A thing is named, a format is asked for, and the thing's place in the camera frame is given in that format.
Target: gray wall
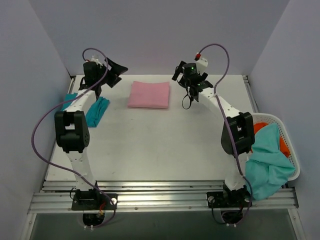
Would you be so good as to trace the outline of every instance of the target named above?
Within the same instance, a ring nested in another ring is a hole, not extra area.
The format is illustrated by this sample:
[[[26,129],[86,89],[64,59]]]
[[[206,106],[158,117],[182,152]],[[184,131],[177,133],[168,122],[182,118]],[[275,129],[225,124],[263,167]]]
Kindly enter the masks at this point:
[[[83,72],[88,46],[129,68],[172,74],[204,45],[223,43],[231,74],[249,74],[289,0],[30,0],[71,75]],[[209,73],[225,71],[220,49],[208,50]]]
[[[290,0],[250,79],[261,112],[285,123],[299,156],[299,214],[307,239],[320,236],[320,1]]]
[[[62,99],[70,78],[26,0],[1,1],[0,56],[0,238],[15,240],[46,168],[32,151],[32,129]],[[36,136],[36,145],[47,158],[54,139],[51,115]]]

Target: orange cloth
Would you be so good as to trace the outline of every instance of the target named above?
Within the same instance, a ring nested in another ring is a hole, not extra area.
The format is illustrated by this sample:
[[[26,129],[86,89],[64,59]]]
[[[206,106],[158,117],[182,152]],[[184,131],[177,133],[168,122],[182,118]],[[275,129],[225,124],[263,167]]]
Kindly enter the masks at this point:
[[[253,125],[254,134],[256,134],[260,129],[262,129],[267,125],[268,123],[266,122],[258,122],[255,125]],[[279,146],[280,146],[280,151],[288,158],[290,156],[290,150],[281,136],[279,140]]]

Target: teal cloth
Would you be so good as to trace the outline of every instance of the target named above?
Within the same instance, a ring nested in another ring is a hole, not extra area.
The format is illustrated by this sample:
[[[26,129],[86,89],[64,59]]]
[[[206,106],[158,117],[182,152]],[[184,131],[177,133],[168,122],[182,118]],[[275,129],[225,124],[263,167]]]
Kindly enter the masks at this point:
[[[255,200],[273,195],[295,172],[293,164],[280,151],[279,136],[276,123],[261,128],[255,134],[253,153],[245,164],[245,176],[252,186]]]
[[[67,94],[64,98],[65,101],[74,99],[77,96],[77,93]],[[71,105],[72,102],[63,104],[62,110],[66,109]],[[96,128],[104,115],[107,107],[109,106],[110,101],[100,96],[97,101],[92,104],[88,112],[85,115],[85,120],[89,128]]]

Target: turquoise towel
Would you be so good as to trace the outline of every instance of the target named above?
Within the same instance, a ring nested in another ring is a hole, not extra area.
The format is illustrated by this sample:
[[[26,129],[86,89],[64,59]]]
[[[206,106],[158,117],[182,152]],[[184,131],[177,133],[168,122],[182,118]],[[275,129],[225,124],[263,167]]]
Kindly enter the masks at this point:
[[[74,99],[77,96],[77,93],[67,94],[64,98],[65,101]],[[72,102],[63,104],[61,111],[66,109],[71,105]],[[110,101],[104,97],[99,97],[98,100],[92,104],[90,109],[85,115],[85,120],[89,128],[95,128],[98,126],[102,116],[104,115],[107,107],[109,106]]]
[[[255,134],[252,155],[245,164],[245,176],[255,200],[266,199],[278,191],[295,172],[295,167],[280,151],[279,129],[269,124]]]

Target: white table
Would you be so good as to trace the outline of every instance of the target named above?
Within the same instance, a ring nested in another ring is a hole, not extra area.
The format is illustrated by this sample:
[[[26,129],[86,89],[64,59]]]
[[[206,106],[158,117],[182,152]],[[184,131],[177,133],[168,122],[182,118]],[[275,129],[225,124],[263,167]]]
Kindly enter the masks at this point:
[[[110,100],[97,128],[90,128],[87,148],[93,175],[98,181],[206,181],[224,180],[234,159],[221,147],[223,120],[193,102],[182,108],[186,90],[171,75],[124,75],[114,88],[102,87]],[[210,75],[214,84],[221,76]],[[79,88],[76,77],[72,92]],[[127,108],[133,81],[170,81],[168,109]],[[241,75],[228,75],[218,93],[242,112],[252,112]],[[71,168],[62,148],[54,147],[51,161]],[[75,181],[72,173],[50,166],[47,181]]]

